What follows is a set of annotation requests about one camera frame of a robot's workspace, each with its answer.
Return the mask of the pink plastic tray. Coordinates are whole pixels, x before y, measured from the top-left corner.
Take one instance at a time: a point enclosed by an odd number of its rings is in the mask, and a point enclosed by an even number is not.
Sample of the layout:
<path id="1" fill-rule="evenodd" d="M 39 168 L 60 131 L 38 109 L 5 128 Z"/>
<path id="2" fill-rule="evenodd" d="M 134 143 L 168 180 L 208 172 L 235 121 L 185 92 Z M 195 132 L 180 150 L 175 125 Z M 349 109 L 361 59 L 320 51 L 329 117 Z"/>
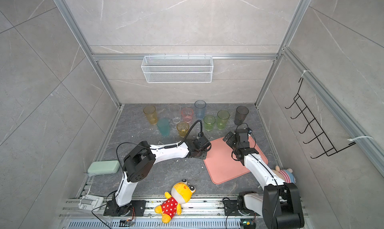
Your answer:
<path id="1" fill-rule="evenodd" d="M 252 173 L 259 183 L 265 186 L 267 183 L 274 183 L 276 175 L 268 168 L 268 159 L 256 144 L 255 140 L 249 138 L 250 146 L 259 153 L 256 156 L 260 160 L 259 165 L 251 165 L 248 170 L 241 162 L 234 161 L 232 158 L 232 148 L 230 148 L 222 138 L 211 141 L 212 148 L 207 153 L 204 160 L 208 173 L 214 184 L 220 185 L 232 179 L 238 178 L 247 173 Z"/>

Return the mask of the clear glass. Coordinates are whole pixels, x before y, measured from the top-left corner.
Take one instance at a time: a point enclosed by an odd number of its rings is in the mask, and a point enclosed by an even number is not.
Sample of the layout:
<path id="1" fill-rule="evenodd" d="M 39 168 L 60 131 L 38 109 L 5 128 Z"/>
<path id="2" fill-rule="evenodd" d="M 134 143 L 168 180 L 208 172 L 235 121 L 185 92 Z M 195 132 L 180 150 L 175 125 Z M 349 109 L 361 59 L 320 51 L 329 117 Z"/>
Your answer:
<path id="1" fill-rule="evenodd" d="M 172 116 L 172 121 L 174 124 L 181 122 L 181 106 L 179 104 L 171 104 L 169 106 L 169 111 Z"/>

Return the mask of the blue tall glass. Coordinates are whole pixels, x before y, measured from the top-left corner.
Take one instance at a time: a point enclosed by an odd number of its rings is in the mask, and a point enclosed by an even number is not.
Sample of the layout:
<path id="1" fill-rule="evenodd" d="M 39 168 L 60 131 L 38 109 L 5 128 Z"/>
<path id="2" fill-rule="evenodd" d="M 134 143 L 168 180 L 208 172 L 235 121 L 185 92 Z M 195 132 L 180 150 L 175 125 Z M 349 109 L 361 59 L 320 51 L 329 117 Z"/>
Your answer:
<path id="1" fill-rule="evenodd" d="M 204 100 L 197 100 L 194 106 L 196 118 L 202 120 L 205 117 L 207 103 Z"/>

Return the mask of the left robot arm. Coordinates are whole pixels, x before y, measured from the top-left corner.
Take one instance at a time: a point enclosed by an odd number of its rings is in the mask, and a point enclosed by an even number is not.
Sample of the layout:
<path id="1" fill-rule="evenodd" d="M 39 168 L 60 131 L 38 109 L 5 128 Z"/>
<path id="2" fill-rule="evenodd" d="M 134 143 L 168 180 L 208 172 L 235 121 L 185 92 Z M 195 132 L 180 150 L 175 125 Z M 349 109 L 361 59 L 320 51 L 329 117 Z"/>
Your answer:
<path id="1" fill-rule="evenodd" d="M 200 158 L 211 149 L 205 136 L 168 145 L 149 145 L 143 141 L 124 158 L 123 177 L 111 201 L 107 202 L 105 216 L 118 217 L 129 211 L 138 182 L 147 177 L 153 165 L 170 159 Z"/>

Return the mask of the tall amber glass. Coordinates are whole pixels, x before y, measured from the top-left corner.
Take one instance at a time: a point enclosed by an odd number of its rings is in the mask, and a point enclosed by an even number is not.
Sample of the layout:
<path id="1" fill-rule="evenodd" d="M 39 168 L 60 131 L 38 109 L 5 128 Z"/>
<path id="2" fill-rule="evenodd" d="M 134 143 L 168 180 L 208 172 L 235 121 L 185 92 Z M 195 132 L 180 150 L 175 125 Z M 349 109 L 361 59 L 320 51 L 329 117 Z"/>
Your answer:
<path id="1" fill-rule="evenodd" d="M 151 125 L 156 125 L 158 122 L 158 116 L 157 116 L 157 111 L 156 107 L 153 105 L 148 105 L 143 109 L 143 112 L 148 120 L 148 122 Z"/>

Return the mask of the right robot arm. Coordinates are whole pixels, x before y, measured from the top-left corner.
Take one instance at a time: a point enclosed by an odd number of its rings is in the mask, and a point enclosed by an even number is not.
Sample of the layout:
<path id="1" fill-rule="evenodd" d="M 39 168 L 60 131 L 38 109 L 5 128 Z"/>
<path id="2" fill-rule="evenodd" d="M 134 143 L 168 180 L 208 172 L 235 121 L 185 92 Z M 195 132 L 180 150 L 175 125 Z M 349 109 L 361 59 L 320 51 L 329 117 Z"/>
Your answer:
<path id="1" fill-rule="evenodd" d="M 229 132 L 223 141 L 233 150 L 236 159 L 256 178 L 263 195 L 247 192 L 240 195 L 239 205 L 263 217 L 269 229 L 298 229 L 305 226 L 301 197 L 294 183 L 287 183 L 262 160 L 249 142 L 250 129 Z"/>

